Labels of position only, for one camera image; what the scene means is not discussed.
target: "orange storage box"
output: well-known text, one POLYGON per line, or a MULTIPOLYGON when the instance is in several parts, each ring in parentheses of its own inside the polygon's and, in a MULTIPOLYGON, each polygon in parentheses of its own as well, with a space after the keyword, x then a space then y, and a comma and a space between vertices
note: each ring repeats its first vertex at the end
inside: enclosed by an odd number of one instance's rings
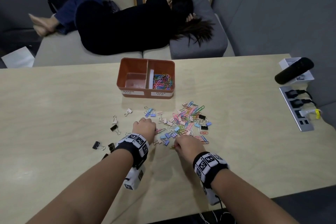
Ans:
POLYGON ((175 63, 170 60, 123 58, 117 86, 127 98, 171 99, 175 89, 175 63), (154 70, 154 74, 169 74, 173 81, 171 89, 149 89, 151 70, 154 70))

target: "label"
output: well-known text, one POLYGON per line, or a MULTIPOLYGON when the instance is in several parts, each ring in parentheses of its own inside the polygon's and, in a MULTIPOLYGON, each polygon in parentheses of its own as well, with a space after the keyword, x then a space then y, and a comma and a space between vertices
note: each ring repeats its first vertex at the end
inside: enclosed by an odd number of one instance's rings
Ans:
POLYGON ((171 97, 173 93, 169 92, 151 92, 150 93, 152 96, 159 96, 159 97, 171 97))
POLYGON ((145 95, 145 92, 143 91, 133 91, 133 90, 122 90, 121 93, 126 95, 141 95, 141 96, 145 95))

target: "forearm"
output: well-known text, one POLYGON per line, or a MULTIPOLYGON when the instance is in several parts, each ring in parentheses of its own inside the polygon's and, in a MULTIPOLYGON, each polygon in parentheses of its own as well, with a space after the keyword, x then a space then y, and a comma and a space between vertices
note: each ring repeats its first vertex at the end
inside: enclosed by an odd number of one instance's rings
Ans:
POLYGON ((219 171, 211 187, 240 224, 298 224, 280 206, 228 169, 219 171))
POLYGON ((65 188, 28 224, 101 223, 132 164, 129 151, 115 150, 65 188))

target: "power strip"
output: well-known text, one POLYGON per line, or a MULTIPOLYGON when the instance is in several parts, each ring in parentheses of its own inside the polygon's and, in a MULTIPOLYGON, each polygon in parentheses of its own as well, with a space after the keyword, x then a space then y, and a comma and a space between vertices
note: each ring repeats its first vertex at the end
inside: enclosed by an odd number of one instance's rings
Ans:
POLYGON ((294 120, 296 124, 298 125, 299 129, 301 132, 307 132, 307 131, 312 131, 314 130, 314 126, 310 123, 310 121, 307 119, 307 117, 301 116, 300 111, 302 108, 293 108, 290 101, 294 100, 295 98, 288 98, 286 95, 287 91, 292 90, 293 88, 291 86, 283 86, 280 87, 280 92, 285 99, 287 106, 289 110, 291 111, 294 120))

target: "person lying on couch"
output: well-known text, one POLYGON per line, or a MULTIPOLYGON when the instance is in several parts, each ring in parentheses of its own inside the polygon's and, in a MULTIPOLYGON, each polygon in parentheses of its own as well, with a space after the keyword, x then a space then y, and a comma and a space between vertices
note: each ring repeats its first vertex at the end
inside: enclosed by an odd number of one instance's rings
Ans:
POLYGON ((100 55, 162 48, 183 36, 201 45, 213 31, 210 21, 195 17, 192 0, 147 0, 116 13, 102 0, 68 0, 51 18, 29 16, 38 35, 78 30, 83 46, 100 55))

